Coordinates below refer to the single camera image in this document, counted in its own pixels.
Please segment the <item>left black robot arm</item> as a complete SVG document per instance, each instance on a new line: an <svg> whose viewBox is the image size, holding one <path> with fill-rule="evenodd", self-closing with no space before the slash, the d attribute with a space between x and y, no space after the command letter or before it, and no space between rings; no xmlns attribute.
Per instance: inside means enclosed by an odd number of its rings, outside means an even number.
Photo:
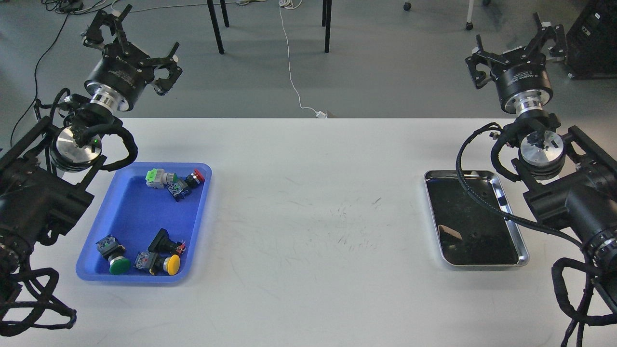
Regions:
<svg viewBox="0 0 617 347"><path fill-rule="evenodd" d="M101 60L84 82L87 96L64 88L46 116L1 158L1 335L28 329L70 329L76 311L55 297L57 270L31 268L36 244L66 235L93 201L87 187L99 171L113 172L137 158L133 135L115 112L130 111L146 86L167 94L182 74L175 55L151 57L126 37L130 13L97 11L84 46Z"/></svg>

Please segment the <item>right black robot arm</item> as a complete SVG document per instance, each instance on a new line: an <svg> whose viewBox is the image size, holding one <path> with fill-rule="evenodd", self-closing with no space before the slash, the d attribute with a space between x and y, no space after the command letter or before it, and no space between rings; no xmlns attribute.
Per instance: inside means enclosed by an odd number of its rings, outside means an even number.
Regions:
<svg viewBox="0 0 617 347"><path fill-rule="evenodd" d="M553 97L546 55L552 60L566 57L566 35L562 25L551 26L533 14L537 33L531 41L504 53L477 46L465 63L477 89L493 81L501 110L515 114L513 123L501 127L492 122L470 135L457 154L456 174L463 190L488 211L531 230L575 244L584 260L561 258L553 264L551 277L557 303L570 319L562 346L577 334L583 343L586 326L608 326L616 317L617 266L617 163L579 127L558 134L557 115L544 110ZM493 168L506 179L522 181L523 197L535 220L492 207L476 193L463 176L461 158L476 136L490 131Z"/></svg>

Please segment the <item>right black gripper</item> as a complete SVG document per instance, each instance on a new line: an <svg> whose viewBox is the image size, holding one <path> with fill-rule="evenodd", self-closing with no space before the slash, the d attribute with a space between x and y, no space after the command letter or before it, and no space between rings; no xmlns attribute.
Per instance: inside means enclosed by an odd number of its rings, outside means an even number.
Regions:
<svg viewBox="0 0 617 347"><path fill-rule="evenodd" d="M496 93L501 110L515 114L516 102L521 93L539 97L541 105L546 105L553 97L553 88L546 71L547 62L563 62L568 54L564 28L561 24L551 26L542 22L538 13L533 13L537 33L523 47L521 52L492 53L484 49L481 36L476 35L476 49L465 59L469 74L476 89L490 81L496 84ZM549 58L542 49L548 41Z"/></svg>

